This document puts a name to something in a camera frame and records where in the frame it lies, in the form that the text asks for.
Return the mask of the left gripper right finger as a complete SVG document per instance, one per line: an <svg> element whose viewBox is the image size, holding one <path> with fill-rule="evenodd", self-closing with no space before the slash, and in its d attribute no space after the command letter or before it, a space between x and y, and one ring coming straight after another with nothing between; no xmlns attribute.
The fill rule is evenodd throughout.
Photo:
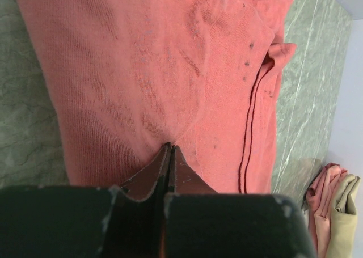
<svg viewBox="0 0 363 258"><path fill-rule="evenodd" d="M315 257L298 205L278 194L219 194L172 149L162 257Z"/></svg>

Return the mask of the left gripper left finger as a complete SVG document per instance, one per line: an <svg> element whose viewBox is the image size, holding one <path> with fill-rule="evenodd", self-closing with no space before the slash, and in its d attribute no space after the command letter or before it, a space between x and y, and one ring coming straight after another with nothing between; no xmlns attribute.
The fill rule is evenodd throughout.
<svg viewBox="0 0 363 258"><path fill-rule="evenodd" d="M170 144L121 186L1 189L2 257L157 257Z"/></svg>

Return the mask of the red t-shirt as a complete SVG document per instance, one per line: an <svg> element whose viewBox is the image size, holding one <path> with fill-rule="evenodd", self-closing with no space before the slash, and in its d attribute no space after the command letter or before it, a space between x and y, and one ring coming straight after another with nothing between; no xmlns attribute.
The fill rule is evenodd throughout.
<svg viewBox="0 0 363 258"><path fill-rule="evenodd" d="M217 192L270 192L293 0L17 2L70 184L121 184L169 142Z"/></svg>

